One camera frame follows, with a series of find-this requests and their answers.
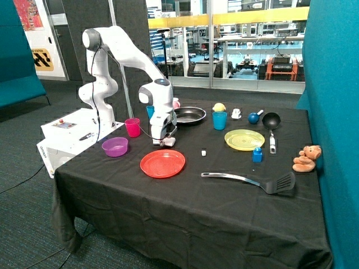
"yellow toy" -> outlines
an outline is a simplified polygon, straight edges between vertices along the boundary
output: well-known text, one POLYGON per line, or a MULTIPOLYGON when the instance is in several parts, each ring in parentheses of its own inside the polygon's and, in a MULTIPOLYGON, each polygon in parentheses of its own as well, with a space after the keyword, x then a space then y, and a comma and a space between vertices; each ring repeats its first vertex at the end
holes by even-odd
POLYGON ((303 150, 299 152, 299 157, 294 158, 293 170, 296 172, 310 172, 315 167, 315 161, 321 155, 320 146, 305 146, 303 150))
POLYGON ((224 104, 222 104, 222 103, 216 103, 216 104, 214 105, 214 107, 213 107, 213 110, 214 110, 215 112, 217 112, 217 111, 225 111, 225 106, 224 106, 224 104))

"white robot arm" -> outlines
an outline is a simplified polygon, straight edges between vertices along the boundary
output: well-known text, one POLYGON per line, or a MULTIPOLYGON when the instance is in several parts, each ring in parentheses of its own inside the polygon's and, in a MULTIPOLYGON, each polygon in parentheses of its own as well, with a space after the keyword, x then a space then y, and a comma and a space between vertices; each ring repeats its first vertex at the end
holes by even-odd
POLYGON ((133 44, 119 26, 87 29, 82 41, 87 49, 88 70, 96 81, 94 85, 81 87, 79 95, 93 109, 97 108, 101 127, 109 128, 115 122, 112 107, 104 102, 104 98, 118 90, 117 83, 108 72, 107 52, 111 51, 119 64, 144 70, 152 79, 151 83, 139 89, 139 99, 144 104, 154 106, 155 112, 150 120, 153 143, 173 146, 175 138, 171 135, 177 130, 177 118, 172 104, 172 85, 151 59, 133 44))

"teal sofa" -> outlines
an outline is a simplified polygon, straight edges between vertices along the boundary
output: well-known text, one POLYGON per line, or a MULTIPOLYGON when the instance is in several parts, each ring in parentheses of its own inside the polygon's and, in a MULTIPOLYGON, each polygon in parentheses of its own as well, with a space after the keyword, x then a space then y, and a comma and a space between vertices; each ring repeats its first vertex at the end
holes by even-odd
POLYGON ((333 268, 359 268, 359 1, 312 0, 303 59, 309 111, 333 268))
POLYGON ((45 95, 13 0, 0 9, 0 108, 45 95))

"orange machine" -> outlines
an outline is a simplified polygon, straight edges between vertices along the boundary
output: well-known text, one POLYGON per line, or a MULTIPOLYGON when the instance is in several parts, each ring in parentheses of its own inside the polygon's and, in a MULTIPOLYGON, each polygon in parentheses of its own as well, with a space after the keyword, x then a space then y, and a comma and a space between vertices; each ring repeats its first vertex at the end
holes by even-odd
POLYGON ((265 79, 297 81, 298 62, 286 55, 271 57, 268 60, 265 79))

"black tablecloth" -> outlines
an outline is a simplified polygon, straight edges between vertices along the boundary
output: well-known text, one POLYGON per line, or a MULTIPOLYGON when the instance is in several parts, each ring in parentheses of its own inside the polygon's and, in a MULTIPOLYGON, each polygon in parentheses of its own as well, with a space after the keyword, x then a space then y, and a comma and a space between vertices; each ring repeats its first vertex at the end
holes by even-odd
MULTIPOLYGON (((291 171, 293 158, 311 143, 307 111, 225 104, 227 126, 217 131, 211 119, 214 103, 181 104, 203 108, 207 117, 194 126, 178 125, 172 149, 186 158, 178 175, 145 175, 141 159, 163 148, 144 134, 129 138, 124 127, 108 138, 127 137, 127 154, 107 157, 101 141, 56 170, 52 222, 66 249, 75 252, 80 246, 73 225, 79 217, 148 257, 182 268, 329 268, 332 254, 316 171, 295 173, 294 189, 275 195, 251 184, 200 176, 222 171, 266 182, 291 171), (242 111, 239 120, 230 117, 234 107, 242 111), (261 120, 256 125, 247 120, 260 109, 282 120, 274 130, 277 154, 269 153, 269 131, 261 120), (224 135, 234 129, 265 137, 261 163, 252 162, 252 152, 225 143, 224 135)), ((147 129, 145 112, 140 116, 147 129)))

